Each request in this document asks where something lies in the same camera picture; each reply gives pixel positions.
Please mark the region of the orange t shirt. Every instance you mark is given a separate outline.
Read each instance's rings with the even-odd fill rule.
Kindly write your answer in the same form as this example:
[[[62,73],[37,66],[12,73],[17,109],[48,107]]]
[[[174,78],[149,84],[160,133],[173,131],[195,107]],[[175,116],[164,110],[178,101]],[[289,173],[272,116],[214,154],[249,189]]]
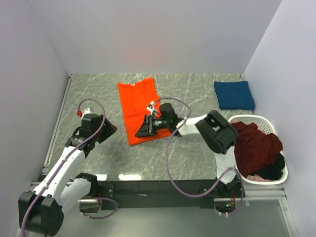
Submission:
[[[170,136],[167,129],[159,130],[152,137],[137,138],[136,132],[141,128],[145,115],[150,111],[147,106],[160,97],[156,91],[154,78],[146,78],[136,83],[118,83],[119,97],[128,143],[131,146]]]

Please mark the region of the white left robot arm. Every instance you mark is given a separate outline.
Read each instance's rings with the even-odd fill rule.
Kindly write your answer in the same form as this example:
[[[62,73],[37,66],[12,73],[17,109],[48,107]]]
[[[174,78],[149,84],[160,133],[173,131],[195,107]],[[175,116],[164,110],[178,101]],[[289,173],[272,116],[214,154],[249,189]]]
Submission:
[[[100,200],[97,176],[77,175],[68,182],[77,167],[95,148],[117,130],[103,115],[88,113],[81,117],[81,125],[68,138],[63,152],[47,174],[32,191],[23,192],[18,200],[21,235],[35,232],[53,237],[60,230],[67,212],[83,197]]]

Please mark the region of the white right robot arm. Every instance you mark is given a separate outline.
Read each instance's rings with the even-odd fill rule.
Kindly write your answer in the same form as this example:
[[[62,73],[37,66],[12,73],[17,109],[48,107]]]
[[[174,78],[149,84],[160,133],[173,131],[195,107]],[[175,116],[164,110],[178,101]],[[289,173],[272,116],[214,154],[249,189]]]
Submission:
[[[220,181],[217,184],[217,193],[222,197],[228,197],[234,191],[237,173],[234,170],[236,160],[233,151],[237,131],[217,111],[213,110],[195,118],[180,118],[175,112],[161,112],[158,118],[153,114],[145,115],[135,137],[153,137],[161,129],[174,132],[179,137],[191,134],[201,135],[209,149],[215,154],[216,178]]]

